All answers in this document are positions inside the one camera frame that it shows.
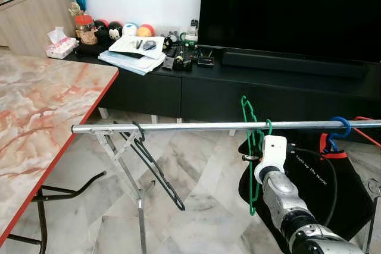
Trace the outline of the white round plush toy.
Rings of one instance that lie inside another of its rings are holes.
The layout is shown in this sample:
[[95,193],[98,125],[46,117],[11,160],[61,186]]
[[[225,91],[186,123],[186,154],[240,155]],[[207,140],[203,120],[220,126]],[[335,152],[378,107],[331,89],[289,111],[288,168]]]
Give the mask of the white round plush toy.
[[126,23],[122,27],[122,35],[123,36],[136,36],[138,28],[139,28],[139,26],[137,26],[135,23]]

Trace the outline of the small black router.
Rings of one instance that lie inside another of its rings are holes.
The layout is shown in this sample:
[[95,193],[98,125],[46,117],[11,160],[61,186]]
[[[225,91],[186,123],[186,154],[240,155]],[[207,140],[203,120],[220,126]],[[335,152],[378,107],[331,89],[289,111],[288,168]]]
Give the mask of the small black router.
[[213,67],[214,58],[213,52],[214,48],[205,48],[199,45],[196,45],[196,64],[199,67]]

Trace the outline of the pink white tissue box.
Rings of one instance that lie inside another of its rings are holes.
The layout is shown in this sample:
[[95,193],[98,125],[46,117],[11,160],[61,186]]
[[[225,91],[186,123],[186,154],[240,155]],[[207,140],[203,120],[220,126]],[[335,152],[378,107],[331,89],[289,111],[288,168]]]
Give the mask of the pink white tissue box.
[[47,46],[45,53],[49,58],[63,60],[73,52],[74,48],[79,46],[77,39],[66,36],[63,27],[56,27],[53,31],[47,33],[47,36],[51,44]]

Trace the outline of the orange round plush toy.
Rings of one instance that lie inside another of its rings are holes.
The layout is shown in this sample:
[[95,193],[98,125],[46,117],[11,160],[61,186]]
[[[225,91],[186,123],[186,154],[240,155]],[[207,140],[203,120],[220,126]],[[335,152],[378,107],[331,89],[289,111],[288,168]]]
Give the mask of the orange round plush toy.
[[153,37],[154,34],[154,28],[149,24],[142,24],[136,31],[136,36],[140,37]]

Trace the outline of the marble-top red-edged folding table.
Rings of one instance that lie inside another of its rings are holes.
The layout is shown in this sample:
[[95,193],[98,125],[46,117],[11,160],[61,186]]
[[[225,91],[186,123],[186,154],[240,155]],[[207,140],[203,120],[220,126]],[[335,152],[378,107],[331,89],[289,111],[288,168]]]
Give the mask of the marble-top red-edged folding table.
[[119,74],[0,52],[0,246]]

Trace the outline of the light wooden cabinet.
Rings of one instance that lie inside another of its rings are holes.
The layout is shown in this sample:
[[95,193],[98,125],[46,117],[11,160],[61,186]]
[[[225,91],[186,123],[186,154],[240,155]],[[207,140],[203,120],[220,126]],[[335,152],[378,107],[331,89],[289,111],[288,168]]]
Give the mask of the light wooden cabinet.
[[0,52],[46,58],[48,33],[62,27],[75,37],[74,0],[10,0],[0,4]]

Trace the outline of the black T-shirt white text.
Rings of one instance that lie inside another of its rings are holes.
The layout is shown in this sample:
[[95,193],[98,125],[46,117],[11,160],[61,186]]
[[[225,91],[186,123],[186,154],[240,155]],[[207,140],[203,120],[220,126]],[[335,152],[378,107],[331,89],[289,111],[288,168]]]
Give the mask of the black T-shirt white text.
[[317,220],[345,240],[353,238],[374,214],[374,204],[345,151],[327,152],[327,135],[277,130],[299,149],[289,153],[284,170]]

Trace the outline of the red plastic clothes hanger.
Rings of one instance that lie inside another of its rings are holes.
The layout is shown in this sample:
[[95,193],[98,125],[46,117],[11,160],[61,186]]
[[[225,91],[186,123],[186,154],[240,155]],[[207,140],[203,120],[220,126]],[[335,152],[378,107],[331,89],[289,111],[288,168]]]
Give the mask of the red plastic clothes hanger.
[[[373,120],[372,118],[367,118],[367,117],[360,117],[360,116],[357,116],[354,118],[354,120]],[[376,145],[376,147],[378,148],[381,148],[381,144],[379,142],[377,142],[376,140],[374,140],[372,137],[368,136],[365,134],[365,132],[362,132],[360,131],[358,128],[353,128],[354,131],[363,136],[364,138],[366,138],[367,140],[369,140],[369,142],[373,143],[374,145]]]

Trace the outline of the silver metal clothes rack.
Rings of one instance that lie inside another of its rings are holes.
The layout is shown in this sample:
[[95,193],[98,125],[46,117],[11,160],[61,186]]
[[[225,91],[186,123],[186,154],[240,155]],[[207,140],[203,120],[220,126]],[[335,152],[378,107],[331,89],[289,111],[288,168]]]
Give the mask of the silver metal clothes rack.
[[[379,120],[370,121],[349,121],[349,123],[359,124],[357,128],[380,128]],[[141,126],[146,131],[253,131],[253,129],[344,129],[339,121],[287,121],[286,123],[175,123],[175,124],[145,124]],[[145,242],[145,214],[143,207],[144,195],[150,188],[155,186],[156,181],[151,181],[145,189],[141,189],[130,174],[130,170],[122,161],[121,156],[130,145],[125,140],[125,145],[121,148],[115,147],[113,140],[109,137],[114,133],[128,132],[129,139],[139,137],[139,131],[134,124],[74,124],[71,126],[74,134],[93,134],[97,137],[101,147],[107,151],[109,157],[119,162],[126,178],[132,184],[132,189],[136,192],[137,211],[139,219],[140,253],[147,254]]]

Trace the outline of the green plastic clothes hanger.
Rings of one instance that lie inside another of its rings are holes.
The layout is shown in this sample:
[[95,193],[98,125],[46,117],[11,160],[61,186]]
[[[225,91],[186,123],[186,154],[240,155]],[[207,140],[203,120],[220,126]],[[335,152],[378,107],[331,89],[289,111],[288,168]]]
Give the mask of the green plastic clothes hanger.
[[[257,123],[258,119],[255,114],[255,109],[253,105],[251,105],[251,102],[249,101],[247,96],[242,95],[240,102],[242,107],[242,113],[244,116],[244,122],[249,123],[249,119],[251,119],[253,123]],[[255,202],[259,199],[260,196],[260,184],[256,181],[254,169],[255,163],[261,161],[261,159],[259,159],[259,156],[261,156],[264,135],[265,134],[263,131],[261,131],[261,129],[253,129],[253,131],[246,131],[246,145],[248,151],[245,153],[245,155],[246,161],[249,162],[249,197],[247,203],[249,205],[249,213],[251,214],[251,216],[254,216],[256,214],[257,208],[255,206]]]

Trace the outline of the red-lidded clear jar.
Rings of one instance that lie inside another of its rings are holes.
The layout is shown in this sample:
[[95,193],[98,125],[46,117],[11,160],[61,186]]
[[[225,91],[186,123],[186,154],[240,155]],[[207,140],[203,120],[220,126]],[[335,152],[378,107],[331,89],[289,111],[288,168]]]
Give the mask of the red-lidded clear jar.
[[76,23],[76,34],[85,45],[98,44],[98,38],[95,36],[97,29],[93,25],[93,18],[88,14],[79,14],[74,17]]

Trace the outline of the small clear bottle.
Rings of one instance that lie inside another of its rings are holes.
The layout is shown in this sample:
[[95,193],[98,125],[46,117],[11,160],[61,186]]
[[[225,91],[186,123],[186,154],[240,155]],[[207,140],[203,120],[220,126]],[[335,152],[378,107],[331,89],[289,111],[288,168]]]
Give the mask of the small clear bottle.
[[191,20],[190,26],[187,31],[182,34],[183,44],[186,47],[194,48],[196,43],[198,43],[198,20]]

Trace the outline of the blue hook clothes hanger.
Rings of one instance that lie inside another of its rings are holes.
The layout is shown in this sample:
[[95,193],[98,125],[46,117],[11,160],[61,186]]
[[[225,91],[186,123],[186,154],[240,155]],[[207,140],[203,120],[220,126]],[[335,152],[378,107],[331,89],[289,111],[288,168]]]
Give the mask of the blue hook clothes hanger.
[[324,148],[326,151],[334,152],[339,151],[338,146],[334,142],[335,138],[346,138],[349,134],[351,134],[352,127],[348,120],[346,120],[343,117],[332,117],[331,121],[339,121],[341,124],[343,124],[343,128],[345,131],[337,133],[333,132],[327,135],[327,147]]

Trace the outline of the black flat television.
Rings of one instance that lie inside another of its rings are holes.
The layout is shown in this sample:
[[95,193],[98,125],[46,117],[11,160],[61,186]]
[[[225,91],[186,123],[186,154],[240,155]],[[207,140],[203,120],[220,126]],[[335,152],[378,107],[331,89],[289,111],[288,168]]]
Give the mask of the black flat television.
[[201,0],[199,42],[378,62],[379,0]]

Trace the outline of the stack of white papers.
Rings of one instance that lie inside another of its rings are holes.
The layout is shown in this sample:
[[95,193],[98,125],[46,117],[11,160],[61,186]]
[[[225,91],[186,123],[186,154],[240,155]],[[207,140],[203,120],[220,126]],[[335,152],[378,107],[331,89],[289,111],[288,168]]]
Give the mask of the stack of white papers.
[[139,75],[146,75],[166,59],[164,37],[122,36],[98,59]]

